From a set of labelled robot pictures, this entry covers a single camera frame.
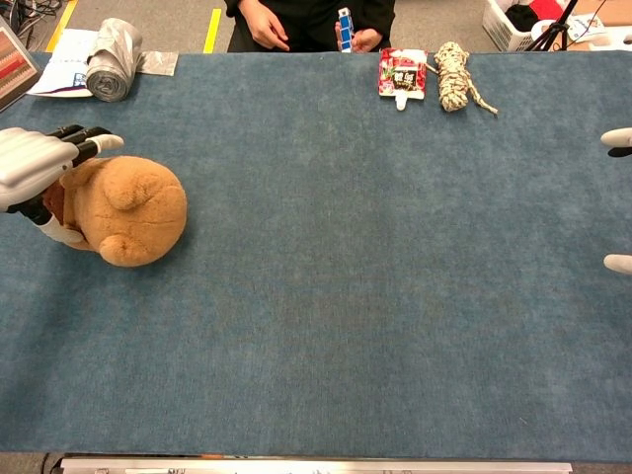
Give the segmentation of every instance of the teddy bear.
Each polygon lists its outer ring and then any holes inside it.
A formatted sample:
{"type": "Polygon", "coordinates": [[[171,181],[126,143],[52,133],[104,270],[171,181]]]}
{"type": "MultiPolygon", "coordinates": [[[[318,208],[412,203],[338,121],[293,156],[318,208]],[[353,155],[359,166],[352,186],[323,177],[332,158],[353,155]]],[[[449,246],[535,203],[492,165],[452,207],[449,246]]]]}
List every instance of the teddy bear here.
{"type": "Polygon", "coordinates": [[[118,267],[139,267],[165,256],[187,223],[187,196],[167,167],[137,156],[90,158],[61,176],[44,205],[84,240],[66,243],[97,252],[118,267]]]}

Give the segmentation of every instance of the snack bag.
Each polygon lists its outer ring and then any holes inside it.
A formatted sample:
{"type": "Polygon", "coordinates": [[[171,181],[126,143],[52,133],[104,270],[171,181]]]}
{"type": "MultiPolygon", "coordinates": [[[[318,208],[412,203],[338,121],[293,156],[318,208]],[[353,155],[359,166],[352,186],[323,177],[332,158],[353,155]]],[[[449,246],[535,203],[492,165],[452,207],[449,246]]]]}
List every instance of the snack bag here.
{"type": "Polygon", "coordinates": [[[395,97],[398,111],[404,110],[409,98],[423,100],[426,96],[427,59],[426,52],[420,49],[382,49],[379,60],[379,95],[395,97]]]}

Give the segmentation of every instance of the rope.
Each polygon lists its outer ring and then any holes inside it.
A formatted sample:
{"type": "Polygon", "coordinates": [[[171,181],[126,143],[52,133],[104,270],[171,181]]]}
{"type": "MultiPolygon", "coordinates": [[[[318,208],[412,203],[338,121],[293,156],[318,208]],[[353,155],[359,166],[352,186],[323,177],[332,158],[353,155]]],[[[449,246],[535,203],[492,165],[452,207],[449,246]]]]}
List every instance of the rope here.
{"type": "Polygon", "coordinates": [[[476,104],[496,116],[498,109],[483,100],[472,83],[469,71],[465,69],[469,55],[469,52],[461,49],[457,43],[449,41],[440,47],[434,55],[438,71],[427,64],[427,68],[438,75],[438,96],[441,105],[447,112],[463,109],[467,105],[469,91],[476,104]]]}

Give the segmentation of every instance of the blue carpet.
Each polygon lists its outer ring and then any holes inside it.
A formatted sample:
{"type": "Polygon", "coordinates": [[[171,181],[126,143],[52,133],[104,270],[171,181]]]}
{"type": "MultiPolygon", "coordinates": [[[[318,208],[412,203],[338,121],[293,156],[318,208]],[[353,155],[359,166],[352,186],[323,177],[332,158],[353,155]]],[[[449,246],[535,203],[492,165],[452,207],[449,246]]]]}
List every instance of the blue carpet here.
{"type": "Polygon", "coordinates": [[[135,270],[0,216],[0,449],[632,461],[632,126],[618,52],[476,54],[498,118],[397,112],[375,55],[183,55],[130,97],[27,97],[168,165],[135,270]]]}

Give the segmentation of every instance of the teddy bear ear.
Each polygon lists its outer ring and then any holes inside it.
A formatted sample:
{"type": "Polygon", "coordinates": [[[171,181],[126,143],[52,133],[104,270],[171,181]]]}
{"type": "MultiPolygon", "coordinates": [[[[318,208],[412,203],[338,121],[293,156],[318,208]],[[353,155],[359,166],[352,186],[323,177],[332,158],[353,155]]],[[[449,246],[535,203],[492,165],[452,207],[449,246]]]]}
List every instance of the teddy bear ear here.
{"type": "Polygon", "coordinates": [[[152,260],[142,243],[124,234],[106,237],[99,245],[99,254],[103,260],[117,267],[139,267],[152,260]]]}
{"type": "Polygon", "coordinates": [[[104,158],[90,158],[73,168],[59,178],[59,184],[66,190],[76,190],[90,181],[92,176],[100,170],[108,160],[104,158]]]}

